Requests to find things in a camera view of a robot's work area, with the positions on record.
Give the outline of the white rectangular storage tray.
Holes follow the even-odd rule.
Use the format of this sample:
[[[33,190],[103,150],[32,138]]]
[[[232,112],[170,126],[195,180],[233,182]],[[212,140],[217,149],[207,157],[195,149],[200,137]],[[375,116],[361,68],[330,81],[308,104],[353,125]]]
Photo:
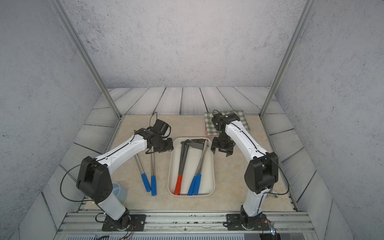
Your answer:
[[[196,169],[202,154],[202,150],[189,147],[187,160],[186,160],[184,173],[183,173],[181,194],[178,196],[179,197],[209,196],[214,192],[216,183],[215,183],[215,171],[214,171],[214,155],[210,150],[212,141],[208,138],[199,138],[199,137],[177,138],[173,141],[174,149],[171,153],[170,170],[169,170],[169,177],[168,177],[168,190],[171,195],[177,197],[177,195],[174,194],[174,191],[177,183],[178,171],[179,171],[179,165],[180,165],[180,156],[181,156],[181,148],[182,148],[181,142],[187,139],[207,139],[208,147],[207,147],[204,164],[202,168],[201,185],[200,185],[200,190],[198,195],[188,196],[188,191],[189,191],[192,179],[194,177],[194,174],[196,172]]]

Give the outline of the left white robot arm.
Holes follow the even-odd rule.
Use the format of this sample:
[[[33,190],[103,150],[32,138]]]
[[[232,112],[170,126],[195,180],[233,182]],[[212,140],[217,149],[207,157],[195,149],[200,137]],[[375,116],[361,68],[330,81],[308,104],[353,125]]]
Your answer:
[[[125,219],[129,210],[113,194],[111,176],[126,161],[147,150],[154,152],[170,152],[173,140],[166,133],[171,127],[141,128],[116,148],[96,158],[86,157],[82,160],[77,188],[102,209],[114,221]]]

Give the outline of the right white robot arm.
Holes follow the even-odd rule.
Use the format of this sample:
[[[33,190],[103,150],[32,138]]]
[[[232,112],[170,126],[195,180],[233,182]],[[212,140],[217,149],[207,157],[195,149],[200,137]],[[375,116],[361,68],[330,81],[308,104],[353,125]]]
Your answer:
[[[212,123],[219,136],[212,142],[211,151],[225,153],[227,157],[237,146],[248,162],[244,174],[245,183],[249,189],[247,198],[241,206],[240,218],[244,226],[259,222],[263,219],[262,205],[279,180],[278,157],[262,148],[243,126],[235,113],[223,115],[213,114]]]

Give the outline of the green checkered cloth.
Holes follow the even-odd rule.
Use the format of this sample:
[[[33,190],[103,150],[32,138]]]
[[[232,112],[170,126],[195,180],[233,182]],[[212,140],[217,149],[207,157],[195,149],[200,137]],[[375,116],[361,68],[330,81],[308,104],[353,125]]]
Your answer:
[[[219,135],[219,131],[217,131],[214,128],[214,125],[212,124],[213,115],[218,114],[218,113],[219,113],[219,111],[217,111],[217,110],[213,110],[212,112],[209,112],[209,113],[208,112],[204,113],[204,117],[205,117],[205,121],[206,121],[206,130],[210,131],[212,136],[218,136]],[[223,114],[223,115],[227,115],[227,114],[231,114],[231,113],[236,114],[240,118],[240,121],[242,122],[243,126],[245,127],[245,129],[248,132],[251,130],[243,111],[222,111],[221,112],[221,114]]]

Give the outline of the light blue plastic cup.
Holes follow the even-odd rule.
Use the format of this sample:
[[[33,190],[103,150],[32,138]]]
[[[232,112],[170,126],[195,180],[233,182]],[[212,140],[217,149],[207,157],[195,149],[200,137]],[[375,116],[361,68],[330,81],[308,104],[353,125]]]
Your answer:
[[[126,188],[119,183],[113,183],[113,194],[120,201],[120,203],[123,203],[128,195]]]

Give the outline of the grey ribbed ceramic cup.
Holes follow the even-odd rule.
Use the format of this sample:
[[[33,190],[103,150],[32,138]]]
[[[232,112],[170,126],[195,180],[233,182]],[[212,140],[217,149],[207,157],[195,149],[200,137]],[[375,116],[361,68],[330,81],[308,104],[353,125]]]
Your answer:
[[[279,195],[276,191],[274,191],[273,189],[270,189],[268,193],[264,194],[264,197],[277,199],[279,197]]]

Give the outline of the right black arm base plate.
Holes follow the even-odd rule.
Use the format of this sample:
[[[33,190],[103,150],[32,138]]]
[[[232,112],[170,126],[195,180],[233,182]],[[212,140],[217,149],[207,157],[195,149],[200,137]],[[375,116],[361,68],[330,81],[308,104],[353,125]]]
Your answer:
[[[254,217],[248,217],[245,213],[227,214],[223,226],[229,231],[267,231],[270,229],[270,221],[263,213]]]

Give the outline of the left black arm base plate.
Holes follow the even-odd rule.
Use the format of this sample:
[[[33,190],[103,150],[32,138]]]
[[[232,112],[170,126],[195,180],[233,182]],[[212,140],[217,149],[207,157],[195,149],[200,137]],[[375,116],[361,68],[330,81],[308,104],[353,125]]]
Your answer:
[[[146,223],[146,215],[124,215],[120,220],[113,220],[106,215],[103,221],[102,232],[142,232]]]

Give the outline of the aluminium front rail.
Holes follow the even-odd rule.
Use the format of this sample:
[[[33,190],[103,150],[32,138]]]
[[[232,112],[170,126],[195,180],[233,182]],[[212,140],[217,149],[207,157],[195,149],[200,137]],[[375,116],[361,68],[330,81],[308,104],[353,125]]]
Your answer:
[[[132,211],[127,227],[107,221],[100,211],[69,213],[56,240],[316,240],[305,212],[267,212],[245,228],[236,212]]]

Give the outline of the right aluminium frame post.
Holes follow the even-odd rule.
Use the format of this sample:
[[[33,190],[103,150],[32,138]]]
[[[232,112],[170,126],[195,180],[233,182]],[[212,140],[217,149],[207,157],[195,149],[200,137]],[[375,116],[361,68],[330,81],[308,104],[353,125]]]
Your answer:
[[[283,75],[288,67],[288,64],[290,62],[290,59],[292,58],[292,55],[295,51],[295,47],[297,45],[297,43],[299,42],[300,40],[300,37],[304,31],[304,28],[305,28],[305,25],[308,21],[308,18],[311,14],[311,11],[313,9],[313,6],[314,6],[314,3],[315,1],[314,0],[307,0],[305,2],[305,5],[304,5],[304,8],[303,8],[303,11],[301,13],[301,16],[298,20],[298,23],[295,27],[295,30],[292,34],[292,37],[290,39],[290,42],[288,44],[288,47],[286,49],[286,52],[284,54],[284,57],[281,61],[281,64],[278,68],[278,71],[275,75],[275,78],[274,80],[272,81],[272,84],[270,86],[270,90],[268,92],[268,95],[267,95],[267,98],[263,104],[263,107],[261,109],[261,113],[259,114],[260,118],[263,119],[264,118],[264,115],[267,113],[267,110],[272,102],[272,99],[273,99],[273,96],[275,95],[278,87],[279,87],[279,84],[281,83],[282,81],[282,78],[283,78]]]

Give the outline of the aluminium frame post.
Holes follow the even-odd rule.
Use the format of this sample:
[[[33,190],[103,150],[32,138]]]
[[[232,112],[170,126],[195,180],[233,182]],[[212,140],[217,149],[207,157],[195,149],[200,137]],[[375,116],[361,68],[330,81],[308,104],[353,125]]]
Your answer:
[[[63,28],[65,29],[66,33],[69,35],[70,39],[74,43],[81,59],[83,60],[84,64],[86,65],[87,69],[91,73],[94,81],[96,82],[97,86],[99,87],[100,91],[102,92],[103,96],[105,97],[107,103],[112,108],[114,114],[117,116],[118,120],[122,118],[122,114],[117,108],[115,101],[111,97],[111,94],[107,90],[106,85],[104,84],[100,74],[98,73],[92,59],[90,58],[83,42],[81,41],[78,33],[76,32],[75,28],[73,27],[73,24],[71,23],[71,20],[69,19],[61,1],[59,0],[49,0],[49,3],[51,7],[53,8],[54,12],[56,13],[59,21],[61,22]]]
[[[295,47],[297,45],[297,43],[299,42],[300,40],[300,37],[304,31],[304,28],[305,28],[305,25],[308,21],[308,18],[311,14],[311,11],[313,9],[313,6],[314,6],[314,3],[315,1],[314,0],[307,0],[305,2],[305,5],[304,5],[304,8],[303,8],[303,11],[301,13],[301,16],[298,20],[298,23],[295,27],[295,30],[292,34],[292,37],[290,39],[290,42],[288,44],[288,47],[286,49],[286,52],[284,54],[284,57],[281,61],[281,64],[278,68],[278,71],[275,75],[275,78],[274,80],[272,81],[272,84],[270,86],[270,90],[268,92],[268,95],[267,95],[267,98],[263,104],[263,107],[261,109],[261,113],[259,114],[260,118],[263,119],[264,118],[264,115],[267,113],[267,110],[272,102],[272,99],[273,99],[273,96],[275,95],[278,87],[279,87],[279,84],[281,83],[282,81],[282,78],[283,78],[283,75],[288,67],[288,64],[290,62],[290,59],[292,58],[292,55],[295,51]]]

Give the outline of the left aluminium frame post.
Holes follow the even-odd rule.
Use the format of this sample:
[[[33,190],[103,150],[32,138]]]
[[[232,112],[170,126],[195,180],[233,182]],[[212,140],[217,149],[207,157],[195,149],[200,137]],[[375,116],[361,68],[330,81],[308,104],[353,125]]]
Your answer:
[[[118,120],[122,118],[122,114],[117,108],[115,101],[111,97],[111,94],[107,90],[106,85],[104,84],[100,74],[98,73],[92,59],[90,58],[83,42],[81,41],[78,33],[76,32],[75,28],[73,27],[73,24],[71,23],[71,20],[69,19],[61,1],[59,0],[49,0],[49,3],[51,7],[53,8],[54,12],[56,13],[59,21],[61,22],[63,28],[65,29],[66,33],[69,35],[70,39],[74,43],[81,59],[83,60],[84,64],[86,65],[87,69],[91,73],[94,81],[96,82],[97,86],[99,87],[100,91],[102,92],[103,96],[105,97],[107,103],[112,108],[114,114],[117,116]]]

